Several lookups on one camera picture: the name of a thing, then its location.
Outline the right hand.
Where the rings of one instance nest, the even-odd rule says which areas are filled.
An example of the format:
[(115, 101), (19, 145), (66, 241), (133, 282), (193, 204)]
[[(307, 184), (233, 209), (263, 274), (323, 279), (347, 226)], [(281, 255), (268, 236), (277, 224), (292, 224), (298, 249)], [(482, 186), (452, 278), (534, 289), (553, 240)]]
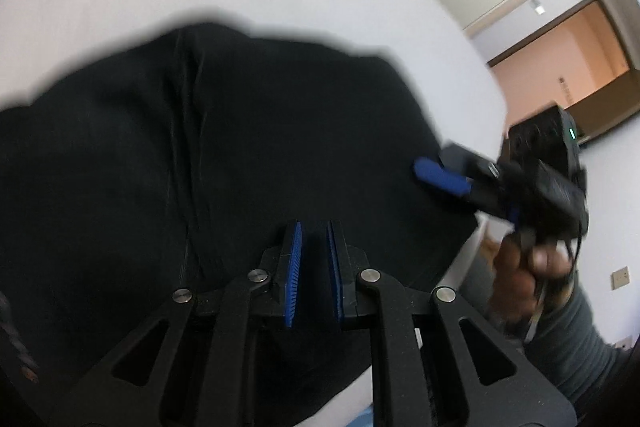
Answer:
[(506, 323), (531, 319), (540, 306), (564, 307), (575, 288), (574, 265), (557, 243), (523, 251), (518, 236), (507, 235), (494, 259), (489, 306)]

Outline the right forearm grey sleeve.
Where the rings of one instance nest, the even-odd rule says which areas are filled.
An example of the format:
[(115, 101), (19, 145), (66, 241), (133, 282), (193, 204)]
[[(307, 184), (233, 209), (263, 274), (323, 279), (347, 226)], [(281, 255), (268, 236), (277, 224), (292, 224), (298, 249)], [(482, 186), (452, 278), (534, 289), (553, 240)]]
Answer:
[(630, 351), (604, 341), (579, 286), (564, 306), (542, 314), (534, 338), (524, 345), (524, 355), (579, 416), (604, 395), (631, 360)]

